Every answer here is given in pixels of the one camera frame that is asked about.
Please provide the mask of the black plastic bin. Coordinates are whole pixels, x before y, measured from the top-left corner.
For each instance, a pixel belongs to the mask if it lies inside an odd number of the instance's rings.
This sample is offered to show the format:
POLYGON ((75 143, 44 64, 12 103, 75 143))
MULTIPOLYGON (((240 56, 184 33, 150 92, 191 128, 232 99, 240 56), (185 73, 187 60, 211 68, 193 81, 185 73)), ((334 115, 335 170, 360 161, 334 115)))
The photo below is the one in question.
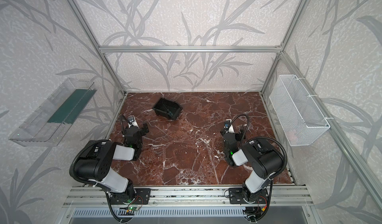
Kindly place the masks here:
POLYGON ((183 108, 177 102, 167 100, 165 98, 160 98, 152 109, 154 110, 156 115, 163 116, 169 120, 176 120, 183 108), (166 114, 164 113, 165 108, 168 108, 172 111, 172 119, 167 118, 166 114))

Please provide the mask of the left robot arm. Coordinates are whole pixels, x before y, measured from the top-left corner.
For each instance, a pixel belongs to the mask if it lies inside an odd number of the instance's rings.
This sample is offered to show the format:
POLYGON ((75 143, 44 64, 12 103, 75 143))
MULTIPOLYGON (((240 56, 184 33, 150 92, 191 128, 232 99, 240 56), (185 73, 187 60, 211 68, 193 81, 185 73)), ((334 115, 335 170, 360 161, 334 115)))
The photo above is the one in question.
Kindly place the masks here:
POLYGON ((90 140, 74 158, 70 176, 80 183, 101 188, 110 205, 147 205, 151 190, 135 190, 132 180, 121 176, 111 165, 114 160, 137 161, 142 152, 142 137, 148 132, 146 123, 143 128, 129 125, 122 131, 123 143, 90 140))

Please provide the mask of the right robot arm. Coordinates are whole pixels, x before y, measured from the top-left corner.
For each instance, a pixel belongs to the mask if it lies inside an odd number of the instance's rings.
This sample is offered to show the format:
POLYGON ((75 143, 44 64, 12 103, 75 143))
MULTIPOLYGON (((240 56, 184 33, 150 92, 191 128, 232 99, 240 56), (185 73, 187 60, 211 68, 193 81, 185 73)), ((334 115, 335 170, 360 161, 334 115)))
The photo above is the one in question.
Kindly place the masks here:
POLYGON ((267 204, 270 191, 267 187, 273 179, 283 172, 287 165, 287 153, 283 146, 270 137, 255 137, 241 146, 239 141, 244 135, 224 128, 223 137, 225 160, 231 167, 244 164, 252 168, 249 177, 241 188, 228 189, 231 204, 267 204))

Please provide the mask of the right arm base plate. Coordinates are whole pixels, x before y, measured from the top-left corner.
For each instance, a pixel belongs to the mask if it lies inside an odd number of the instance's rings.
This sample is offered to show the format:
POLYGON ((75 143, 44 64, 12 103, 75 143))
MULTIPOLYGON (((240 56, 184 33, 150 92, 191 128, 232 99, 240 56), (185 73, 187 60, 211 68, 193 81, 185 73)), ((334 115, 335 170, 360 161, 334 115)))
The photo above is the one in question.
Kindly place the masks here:
POLYGON ((229 188, 230 204, 261 204, 267 205, 268 191, 267 189, 260 189, 255 193, 251 193, 247 188, 229 188))

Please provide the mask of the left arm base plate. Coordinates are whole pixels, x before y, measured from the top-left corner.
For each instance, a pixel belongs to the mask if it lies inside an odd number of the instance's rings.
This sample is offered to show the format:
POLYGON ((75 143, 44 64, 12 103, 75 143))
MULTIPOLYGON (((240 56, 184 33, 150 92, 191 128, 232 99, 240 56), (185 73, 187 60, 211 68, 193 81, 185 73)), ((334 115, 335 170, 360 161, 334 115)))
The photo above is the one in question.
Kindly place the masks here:
POLYGON ((150 199, 150 188, 137 188, 126 190, 123 193, 110 193, 109 200, 112 205, 137 204, 147 205, 150 199))

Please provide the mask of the aluminium mounting rail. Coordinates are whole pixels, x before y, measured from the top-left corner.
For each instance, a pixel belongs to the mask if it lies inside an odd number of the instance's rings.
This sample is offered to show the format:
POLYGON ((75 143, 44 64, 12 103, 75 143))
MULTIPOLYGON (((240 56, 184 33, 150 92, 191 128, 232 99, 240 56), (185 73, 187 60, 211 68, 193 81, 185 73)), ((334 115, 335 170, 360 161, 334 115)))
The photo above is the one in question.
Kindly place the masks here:
MULTIPOLYGON (((229 188, 233 185, 218 186, 151 186, 149 207, 246 207, 256 204, 230 204, 229 188)), ((270 191, 267 206, 312 206, 313 200, 305 186, 275 185, 270 191)))

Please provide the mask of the clear acrylic wall shelf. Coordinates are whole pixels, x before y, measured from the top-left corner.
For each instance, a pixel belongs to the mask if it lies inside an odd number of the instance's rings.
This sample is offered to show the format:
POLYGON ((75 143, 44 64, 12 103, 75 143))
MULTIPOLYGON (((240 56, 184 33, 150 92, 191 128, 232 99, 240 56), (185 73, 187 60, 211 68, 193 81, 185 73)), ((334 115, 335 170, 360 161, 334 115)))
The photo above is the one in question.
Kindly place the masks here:
POLYGON ((93 81, 66 79, 9 140, 24 147, 55 147, 97 92, 93 81))

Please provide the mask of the aluminium frame crossbar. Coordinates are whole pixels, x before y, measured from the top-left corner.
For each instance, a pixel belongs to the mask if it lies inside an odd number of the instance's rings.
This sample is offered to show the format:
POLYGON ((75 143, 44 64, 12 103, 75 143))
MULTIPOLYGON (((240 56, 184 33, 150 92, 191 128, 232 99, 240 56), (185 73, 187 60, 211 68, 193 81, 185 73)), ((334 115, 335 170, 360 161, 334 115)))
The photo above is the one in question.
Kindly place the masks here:
POLYGON ((100 46, 102 53, 170 53, 170 52, 213 52, 213 53, 278 53, 277 46, 100 46))

